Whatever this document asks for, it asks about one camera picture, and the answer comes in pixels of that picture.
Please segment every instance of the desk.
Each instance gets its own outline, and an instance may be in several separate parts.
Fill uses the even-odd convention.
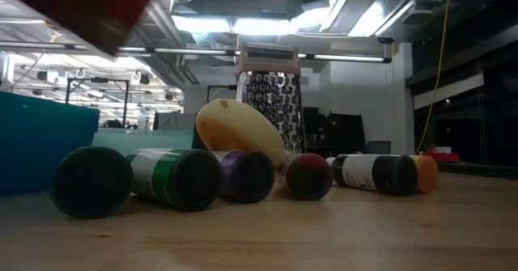
[[[518,183],[442,175],[431,195],[333,187],[323,201],[218,200],[185,214],[133,198],[74,221],[44,193],[0,198],[7,270],[517,270]]]

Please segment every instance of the bottle label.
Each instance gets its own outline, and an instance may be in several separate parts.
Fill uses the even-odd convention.
[[[325,161],[330,165],[332,166],[333,165],[333,162],[336,158],[335,157],[331,157],[331,158],[327,158]]]
[[[346,185],[353,188],[376,190],[372,166],[379,155],[348,155],[343,162],[342,174]]]
[[[183,153],[173,149],[141,149],[131,161],[133,192],[172,204],[169,176]]]
[[[296,154],[296,153],[290,153],[290,152],[285,153],[284,164],[282,165],[281,171],[278,173],[278,177],[281,180],[281,185],[288,190],[290,190],[290,187],[288,186],[288,183],[287,183],[287,172],[288,172],[288,169],[290,168],[291,163],[293,161],[295,161],[295,159],[297,159],[299,156],[300,156],[300,154]]]

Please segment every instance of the ceiling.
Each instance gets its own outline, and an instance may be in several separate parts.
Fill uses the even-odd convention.
[[[193,0],[191,3],[196,1],[197,7],[200,7],[199,3],[204,3],[199,0]],[[396,42],[420,41],[437,36],[440,33],[444,17],[444,2],[440,0],[414,1],[418,5],[403,11],[395,19],[396,21],[379,36],[392,37]],[[481,10],[487,1],[490,0],[452,0],[451,25],[455,26]],[[242,0],[238,2],[239,5],[236,5],[237,2],[237,0],[219,0],[208,2],[206,5],[212,11],[230,15],[236,9],[235,6],[242,6],[241,13],[246,14],[248,12],[243,7],[255,7],[254,5],[257,4],[257,0]],[[329,7],[325,15],[332,14],[337,2],[339,1],[335,1],[335,4]],[[184,13],[188,9],[193,12],[195,6],[189,7],[189,3],[172,5],[172,0],[153,0],[143,13],[138,25],[131,32],[127,45],[155,48],[236,49],[238,41],[246,41],[248,43],[296,46],[300,53],[385,56],[391,50],[376,40],[374,33],[378,28],[373,27],[380,27],[387,23],[408,2],[408,0],[344,0],[343,6],[339,7],[341,9],[336,12],[336,19],[329,24],[329,29],[323,31],[318,28],[322,25],[320,23],[316,28],[305,28],[303,31],[282,36],[237,36],[235,33],[209,32],[208,38],[202,42],[193,37],[190,32],[179,30],[172,19],[172,15]],[[432,17],[425,23],[403,24],[401,20],[418,8],[431,11]],[[314,14],[310,20],[320,16]],[[15,0],[0,0],[0,40],[78,43],[77,37],[62,29],[55,31],[42,20],[45,20],[42,15],[18,5]],[[132,92],[129,94],[132,118],[141,116],[143,112],[146,113],[146,108],[149,109],[148,112],[181,110],[183,107],[181,91],[186,87],[206,84],[227,85],[235,82],[233,76],[235,59],[233,57],[186,57],[175,54],[147,55],[143,53],[110,58],[96,51],[70,50],[57,54],[45,53],[38,48],[7,53],[11,56],[11,62],[15,66],[14,82],[16,84],[13,92],[19,94],[33,95],[34,88],[42,87],[42,98],[62,102],[66,78],[76,76],[79,71],[85,74],[83,78],[95,76],[128,80]],[[36,66],[29,70],[38,59]],[[301,66],[312,68],[314,72],[319,73],[325,66],[325,61],[302,61]],[[51,71],[52,73],[49,75],[57,74],[59,78],[41,81],[37,75],[42,70]],[[142,85],[138,81],[142,74],[150,77],[148,85]],[[125,97],[124,84],[119,87],[113,82],[89,83],[85,81],[82,85],[81,87],[75,84],[77,89],[71,94],[70,100],[75,103],[84,101],[85,104],[94,104],[100,108],[106,107],[102,112],[107,118],[119,116],[119,112],[112,109],[117,107],[114,102],[120,102],[118,100],[123,100]],[[88,91],[99,90],[104,91],[102,98],[92,98],[91,94],[88,95]],[[164,98],[167,92],[174,95],[173,100]]]

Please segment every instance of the potato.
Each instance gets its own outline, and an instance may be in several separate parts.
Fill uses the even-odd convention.
[[[284,162],[284,141],[268,119],[247,104],[213,100],[197,114],[198,134],[209,150],[257,151],[274,167]]]

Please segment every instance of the blue plastic container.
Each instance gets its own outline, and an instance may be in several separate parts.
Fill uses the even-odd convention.
[[[0,196],[51,189],[57,165],[90,146],[99,110],[0,92]]]

